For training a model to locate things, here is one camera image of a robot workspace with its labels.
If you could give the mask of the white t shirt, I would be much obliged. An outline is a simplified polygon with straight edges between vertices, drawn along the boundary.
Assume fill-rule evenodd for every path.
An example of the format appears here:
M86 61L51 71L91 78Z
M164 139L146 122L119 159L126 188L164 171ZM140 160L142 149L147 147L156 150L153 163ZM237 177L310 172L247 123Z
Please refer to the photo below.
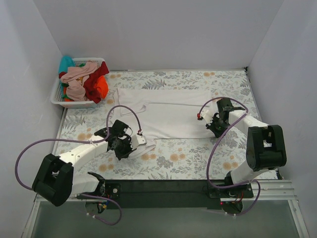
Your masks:
M129 155L135 159L156 146L160 139L203 139L214 137L197 119L201 106L211 99L208 90L147 90L117 88L113 95L114 119L143 130L147 144Z

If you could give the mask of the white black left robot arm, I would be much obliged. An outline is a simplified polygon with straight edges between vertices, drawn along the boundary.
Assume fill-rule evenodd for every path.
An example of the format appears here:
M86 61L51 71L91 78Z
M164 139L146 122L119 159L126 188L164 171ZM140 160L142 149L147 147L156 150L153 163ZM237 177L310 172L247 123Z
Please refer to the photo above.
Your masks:
M128 158L146 142L142 134L128 135L129 126L116 120L110 128L94 133L91 140L58 156L44 157L32 184L32 190L54 206L60 206L74 195L101 198L106 194L106 180L95 172L76 175L97 156L113 151L117 159Z

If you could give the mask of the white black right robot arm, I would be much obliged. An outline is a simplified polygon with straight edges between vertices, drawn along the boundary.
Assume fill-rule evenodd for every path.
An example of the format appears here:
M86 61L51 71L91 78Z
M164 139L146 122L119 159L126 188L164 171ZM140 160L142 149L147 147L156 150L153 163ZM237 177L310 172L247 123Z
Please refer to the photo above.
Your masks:
M256 177L286 165L283 130L279 125L269 125L249 115L248 108L228 97L216 97L217 111L206 109L204 103L197 114L198 120L206 122L206 129L216 138L223 139L230 129L235 127L244 133L246 142L246 159L236 169L230 171L223 180L213 182L207 179L208 193L217 198L253 197L251 183Z

